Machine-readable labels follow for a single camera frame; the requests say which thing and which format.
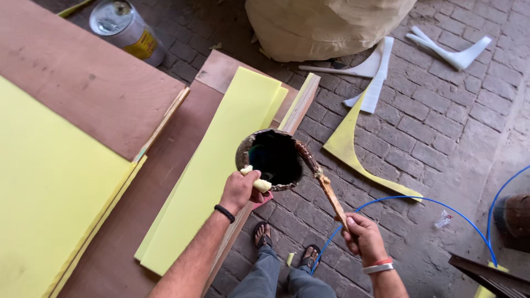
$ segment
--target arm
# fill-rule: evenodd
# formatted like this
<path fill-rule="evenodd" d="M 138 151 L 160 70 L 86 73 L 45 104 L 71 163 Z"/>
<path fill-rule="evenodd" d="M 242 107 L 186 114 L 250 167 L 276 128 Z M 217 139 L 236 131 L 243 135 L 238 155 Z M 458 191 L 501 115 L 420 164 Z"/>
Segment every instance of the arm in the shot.
<path fill-rule="evenodd" d="M 346 245 L 363 258 L 363 267 L 385 260 L 388 255 L 377 225 L 357 213 L 346 213 L 348 230 L 342 231 Z M 395 269 L 370 274 L 375 298 L 408 298 L 407 290 Z"/>
<path fill-rule="evenodd" d="M 252 171 L 246 176 L 238 171 L 232 173 L 226 180 L 219 204 L 235 216 L 249 198 L 255 203 L 262 203 L 263 196 L 252 187 L 260 176 L 260 171 Z M 228 217 L 214 211 L 151 291 L 149 298 L 200 297 L 229 225 Z"/>

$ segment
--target red thread bracelet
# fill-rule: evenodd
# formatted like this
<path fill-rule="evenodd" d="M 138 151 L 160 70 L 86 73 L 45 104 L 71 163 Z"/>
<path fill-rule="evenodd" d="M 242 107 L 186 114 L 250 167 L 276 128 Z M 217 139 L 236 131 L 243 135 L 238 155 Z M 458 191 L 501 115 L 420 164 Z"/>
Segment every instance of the red thread bracelet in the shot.
<path fill-rule="evenodd" d="M 384 259 L 384 260 L 377 261 L 377 262 L 371 264 L 369 267 L 371 267 L 371 266 L 377 266 L 377 265 L 382 265 L 382 264 L 389 264 L 389 263 L 392 263 L 392 262 L 393 262 L 392 258 L 391 258 L 391 257 L 388 257 L 388 258 L 386 258 L 386 259 Z"/>

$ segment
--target paint can lid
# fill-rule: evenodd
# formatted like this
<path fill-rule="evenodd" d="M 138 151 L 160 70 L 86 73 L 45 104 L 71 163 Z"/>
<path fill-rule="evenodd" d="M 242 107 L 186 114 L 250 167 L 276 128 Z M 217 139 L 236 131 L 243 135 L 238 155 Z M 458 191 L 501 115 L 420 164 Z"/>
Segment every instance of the paint can lid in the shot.
<path fill-rule="evenodd" d="M 134 7 L 128 1 L 105 0 L 90 14 L 90 29 L 103 36 L 117 34 L 131 23 L 135 13 Z"/>

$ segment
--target cobblestone floor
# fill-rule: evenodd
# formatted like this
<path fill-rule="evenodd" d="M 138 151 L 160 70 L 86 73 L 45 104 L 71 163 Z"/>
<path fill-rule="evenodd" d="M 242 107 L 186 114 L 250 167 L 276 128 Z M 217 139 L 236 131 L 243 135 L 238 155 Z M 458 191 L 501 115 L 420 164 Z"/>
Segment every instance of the cobblestone floor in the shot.
<path fill-rule="evenodd" d="M 37 0 L 59 12 L 79 0 Z M 295 88 L 307 72 L 299 63 L 276 63 L 250 44 L 252 28 L 243 0 L 132 0 L 166 48 L 161 70 L 190 83 L 212 45 Z M 68 19 L 88 29 L 91 8 Z M 488 35 L 493 42 L 467 69 L 456 72 L 419 50 L 405 38 L 417 25 L 448 50 L 463 50 Z M 485 230 L 484 211 L 498 187 L 528 163 L 530 98 L 525 75 L 530 46 L 529 0 L 420 0 L 392 32 L 395 37 L 388 78 L 374 115 L 360 115 L 356 152 L 366 170 L 455 207 Z M 370 50 L 340 57 L 349 66 Z M 307 62 L 330 67 L 329 62 Z M 362 91 L 366 78 L 317 73 L 320 88 L 296 137 L 306 142 L 325 168 L 346 210 L 393 193 L 370 183 L 321 149 L 347 114 L 341 104 Z M 510 152 L 506 160 L 503 152 Z M 519 191 L 528 191 L 519 185 Z M 379 221 L 386 248 L 397 263 L 411 297 L 471 297 L 476 284 L 447 264 L 449 251 L 483 261 L 489 257 L 472 228 L 460 218 L 444 229 L 432 224 L 443 209 L 426 203 L 388 200 L 363 210 Z M 285 260 L 309 244 L 322 246 L 337 227 L 333 210 L 309 176 L 293 191 L 275 194 L 253 212 L 213 282 L 208 297 L 226 296 L 255 261 L 251 230 L 268 221 L 278 256 Z M 499 259 L 511 271 L 528 276 L 525 254 L 500 248 Z M 360 271 L 340 236 L 326 249 L 315 276 L 329 283 L 338 297 L 369 297 L 369 278 Z M 278 296 L 285 295 L 288 268 L 280 273 Z"/>

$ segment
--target burlap sack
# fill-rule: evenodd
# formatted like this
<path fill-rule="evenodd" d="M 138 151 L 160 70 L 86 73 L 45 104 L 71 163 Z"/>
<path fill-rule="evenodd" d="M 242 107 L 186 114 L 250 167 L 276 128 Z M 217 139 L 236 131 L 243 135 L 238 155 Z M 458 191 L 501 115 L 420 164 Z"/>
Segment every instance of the burlap sack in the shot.
<path fill-rule="evenodd" d="M 327 60 L 371 48 L 416 0 L 247 0 L 261 46 L 280 62 Z"/>

